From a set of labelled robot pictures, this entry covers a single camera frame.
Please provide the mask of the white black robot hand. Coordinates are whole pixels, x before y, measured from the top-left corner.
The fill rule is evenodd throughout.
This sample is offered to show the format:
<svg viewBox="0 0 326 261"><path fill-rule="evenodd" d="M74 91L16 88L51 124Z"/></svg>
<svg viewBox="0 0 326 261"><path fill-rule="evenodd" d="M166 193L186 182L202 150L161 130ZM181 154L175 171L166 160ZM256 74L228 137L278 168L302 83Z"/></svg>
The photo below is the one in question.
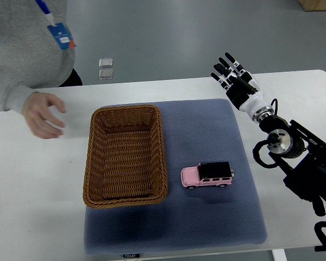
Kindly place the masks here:
<svg viewBox="0 0 326 261"><path fill-rule="evenodd" d="M233 106L247 113L255 123L274 115L275 110L265 101L264 91L253 75L228 52L225 57L227 60L219 58L219 63L214 65L217 73L211 76L225 90Z"/></svg>

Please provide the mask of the person's bare hand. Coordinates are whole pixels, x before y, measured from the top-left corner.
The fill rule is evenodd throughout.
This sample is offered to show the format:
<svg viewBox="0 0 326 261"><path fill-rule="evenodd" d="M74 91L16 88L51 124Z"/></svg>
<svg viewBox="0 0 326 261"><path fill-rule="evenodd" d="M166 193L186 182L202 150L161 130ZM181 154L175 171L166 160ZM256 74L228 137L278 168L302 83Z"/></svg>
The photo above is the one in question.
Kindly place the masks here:
<svg viewBox="0 0 326 261"><path fill-rule="evenodd" d="M22 114L31 132L38 138L55 139L63 135L65 124L50 112L50 107L66 112L60 98L44 92L31 94L24 103Z"/></svg>

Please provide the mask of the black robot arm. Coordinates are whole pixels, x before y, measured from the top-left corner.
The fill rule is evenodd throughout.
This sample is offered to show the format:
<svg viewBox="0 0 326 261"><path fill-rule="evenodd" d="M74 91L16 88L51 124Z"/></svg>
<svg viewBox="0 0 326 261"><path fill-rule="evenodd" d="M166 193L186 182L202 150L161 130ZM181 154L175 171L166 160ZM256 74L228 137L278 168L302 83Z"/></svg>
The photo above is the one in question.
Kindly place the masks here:
<svg viewBox="0 0 326 261"><path fill-rule="evenodd" d="M253 148L254 160L267 169L281 168L286 187L324 216L326 143L298 122L277 115L264 118L259 127L268 136Z"/></svg>

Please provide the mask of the grey sweater sleeve forearm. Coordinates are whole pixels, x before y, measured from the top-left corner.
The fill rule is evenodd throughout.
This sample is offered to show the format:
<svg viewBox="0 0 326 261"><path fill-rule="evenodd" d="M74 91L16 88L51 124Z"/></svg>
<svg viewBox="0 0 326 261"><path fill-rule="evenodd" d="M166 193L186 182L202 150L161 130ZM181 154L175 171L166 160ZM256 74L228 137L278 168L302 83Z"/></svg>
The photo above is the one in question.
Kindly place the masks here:
<svg viewBox="0 0 326 261"><path fill-rule="evenodd" d="M35 89L71 75L75 51L62 50L48 26L35 1L0 1L0 111L21 113Z"/></svg>

